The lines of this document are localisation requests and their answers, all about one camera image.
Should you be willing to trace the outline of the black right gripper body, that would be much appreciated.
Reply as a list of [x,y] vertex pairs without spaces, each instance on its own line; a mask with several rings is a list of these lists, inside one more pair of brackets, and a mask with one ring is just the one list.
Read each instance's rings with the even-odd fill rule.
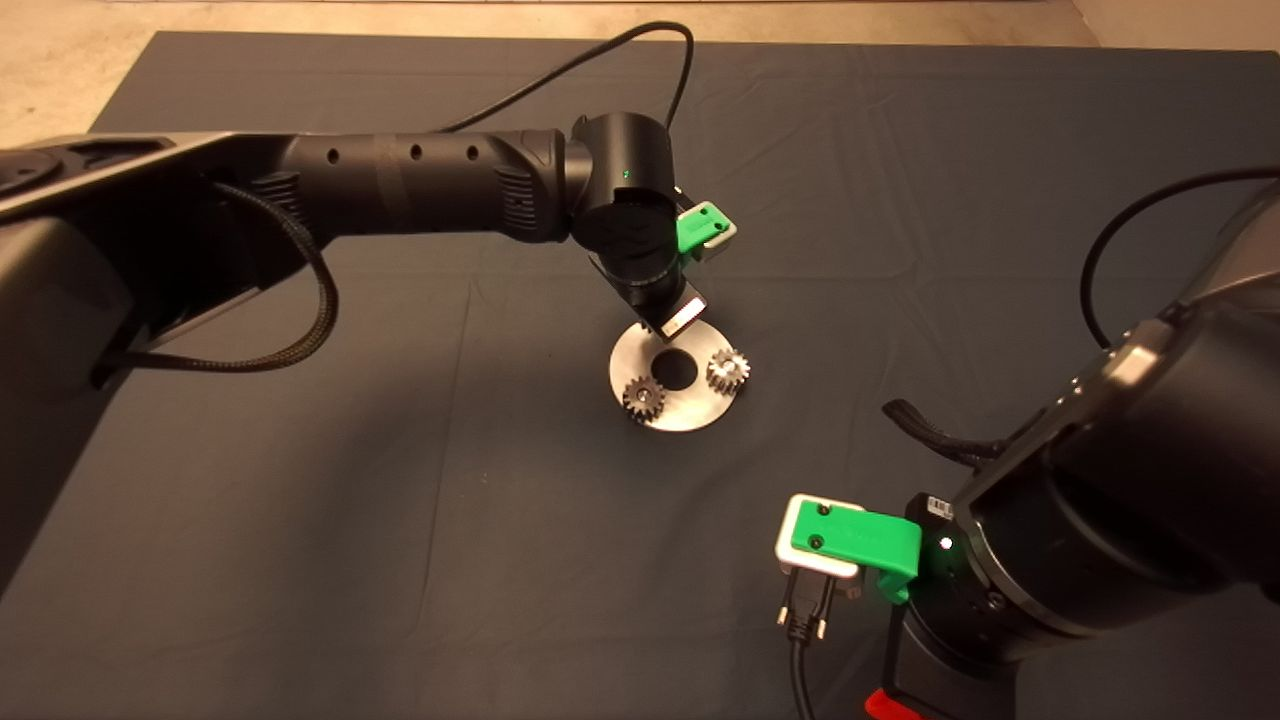
[[1015,719],[1018,665],[946,648],[909,606],[891,611],[882,689],[923,719]]

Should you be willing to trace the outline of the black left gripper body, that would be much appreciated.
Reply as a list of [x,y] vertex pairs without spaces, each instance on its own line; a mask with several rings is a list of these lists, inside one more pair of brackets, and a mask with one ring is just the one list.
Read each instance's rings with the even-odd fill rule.
[[705,296],[690,281],[681,281],[671,293],[634,306],[634,313],[650,334],[662,343],[669,343],[698,322],[707,309]]

